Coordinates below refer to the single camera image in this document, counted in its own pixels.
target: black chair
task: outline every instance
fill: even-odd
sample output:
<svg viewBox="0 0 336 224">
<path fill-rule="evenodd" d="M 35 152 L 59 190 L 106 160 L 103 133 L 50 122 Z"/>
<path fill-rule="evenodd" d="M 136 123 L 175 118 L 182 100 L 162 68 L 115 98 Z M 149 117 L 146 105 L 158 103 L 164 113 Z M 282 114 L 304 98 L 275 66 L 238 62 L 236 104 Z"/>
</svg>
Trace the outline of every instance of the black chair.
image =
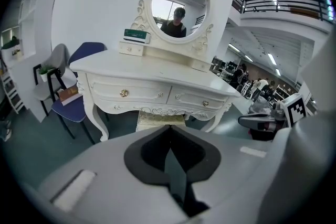
<svg viewBox="0 0 336 224">
<path fill-rule="evenodd" d="M 69 58 L 68 64 L 71 64 L 72 62 L 79 60 L 81 58 L 84 58 L 86 56 L 96 54 L 98 52 L 104 51 L 105 45 L 103 43 L 98 42 L 85 42 L 83 43 Z M 54 102 L 51 106 L 51 109 L 54 110 L 58 118 L 60 119 L 64 129 L 69 133 L 69 135 L 75 139 L 74 135 L 71 133 L 68 126 L 65 124 L 64 119 L 73 121 L 73 122 L 79 122 L 85 132 L 85 135 L 88 137 L 88 139 L 91 141 L 92 144 L 95 144 L 94 140 L 92 139 L 88 129 L 84 125 L 83 120 L 86 117 L 86 113 L 84 110 L 84 102 L 83 97 L 77 98 L 76 100 L 68 103 L 67 105 L 62 105 L 61 101 L 58 99 L 55 99 L 55 96 L 53 95 L 53 85 L 52 85 L 52 78 L 51 75 L 55 74 L 56 77 L 59 77 L 59 73 L 57 71 L 52 71 L 48 73 L 48 84 L 49 84 L 49 91 L 51 93 L 52 101 Z"/>
</svg>

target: mirror frame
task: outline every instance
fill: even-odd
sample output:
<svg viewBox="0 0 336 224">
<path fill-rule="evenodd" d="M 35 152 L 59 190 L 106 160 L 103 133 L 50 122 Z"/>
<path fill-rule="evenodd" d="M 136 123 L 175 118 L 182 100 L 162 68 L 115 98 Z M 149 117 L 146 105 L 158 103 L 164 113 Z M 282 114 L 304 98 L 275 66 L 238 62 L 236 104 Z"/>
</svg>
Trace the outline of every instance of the mirror frame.
<svg viewBox="0 0 336 224">
<path fill-rule="evenodd" d="M 194 31 L 192 34 L 183 37 L 183 38 L 176 38 L 176 37 L 171 37 L 167 34 L 165 34 L 163 31 L 161 31 L 158 26 L 155 23 L 155 20 L 153 18 L 153 13 L 152 13 L 152 0 L 147 0 L 145 1 L 145 13 L 146 17 L 148 19 L 149 26 L 152 28 L 153 32 L 160 37 L 162 40 L 171 43 L 171 44 L 189 44 L 196 40 L 200 35 L 202 35 L 204 32 L 206 32 L 207 28 L 209 27 L 209 21 L 211 19 L 210 17 L 210 10 L 211 10 L 211 1 L 210 0 L 205 0 L 205 17 L 200 25 L 200 27 Z"/>
</svg>

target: potted plant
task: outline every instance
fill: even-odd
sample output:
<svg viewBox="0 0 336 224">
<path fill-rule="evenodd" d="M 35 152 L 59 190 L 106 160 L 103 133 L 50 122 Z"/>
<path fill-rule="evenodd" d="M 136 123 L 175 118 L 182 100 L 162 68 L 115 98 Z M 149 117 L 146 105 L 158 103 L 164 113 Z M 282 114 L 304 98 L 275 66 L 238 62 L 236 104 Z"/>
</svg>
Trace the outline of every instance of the potted plant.
<svg viewBox="0 0 336 224">
<path fill-rule="evenodd" d="M 51 66 L 44 66 L 44 67 L 41 67 L 41 68 L 40 68 L 39 73 L 40 73 L 41 78 L 42 78 L 42 80 L 43 80 L 44 82 L 47 82 L 47 81 L 48 81 L 47 73 L 48 73 L 48 71 L 49 71 L 50 69 L 52 69 Z"/>
</svg>

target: small drawer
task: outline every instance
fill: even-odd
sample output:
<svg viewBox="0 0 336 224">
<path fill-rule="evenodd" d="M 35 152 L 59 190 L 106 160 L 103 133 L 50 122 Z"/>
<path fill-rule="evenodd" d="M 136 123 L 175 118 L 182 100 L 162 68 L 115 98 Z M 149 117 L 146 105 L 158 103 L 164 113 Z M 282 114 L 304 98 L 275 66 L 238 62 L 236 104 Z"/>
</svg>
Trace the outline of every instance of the small drawer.
<svg viewBox="0 0 336 224">
<path fill-rule="evenodd" d="M 203 72 L 208 72 L 209 68 L 211 66 L 211 63 L 207 63 L 207 62 L 202 62 L 196 59 L 193 59 L 191 61 L 190 67 L 196 70 L 200 70 Z"/>
<path fill-rule="evenodd" d="M 202 91 L 188 90 L 173 86 L 167 104 L 186 106 L 206 111 L 219 110 L 228 97 L 219 94 L 204 93 Z"/>
<path fill-rule="evenodd" d="M 87 74 L 94 99 L 166 104 L 170 85 Z"/>
<path fill-rule="evenodd" d="M 119 52 L 121 54 L 142 56 L 143 55 L 143 45 L 121 41 L 119 42 Z"/>
</svg>

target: chair backrest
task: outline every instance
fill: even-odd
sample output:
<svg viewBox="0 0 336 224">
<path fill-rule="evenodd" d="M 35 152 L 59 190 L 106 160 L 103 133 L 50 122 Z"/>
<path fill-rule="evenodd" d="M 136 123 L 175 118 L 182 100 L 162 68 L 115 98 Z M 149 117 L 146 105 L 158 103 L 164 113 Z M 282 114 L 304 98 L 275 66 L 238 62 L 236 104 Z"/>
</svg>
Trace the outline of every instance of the chair backrest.
<svg viewBox="0 0 336 224">
<path fill-rule="evenodd" d="M 58 44 L 51 52 L 50 57 L 46 61 L 44 61 L 41 65 L 58 68 L 60 71 L 60 75 L 63 76 L 66 67 L 65 49 L 66 47 L 64 44 Z"/>
<path fill-rule="evenodd" d="M 72 62 L 82 59 L 86 56 L 96 54 L 98 52 L 104 51 L 105 45 L 100 42 L 84 42 L 80 47 L 70 56 L 68 65 Z"/>
</svg>

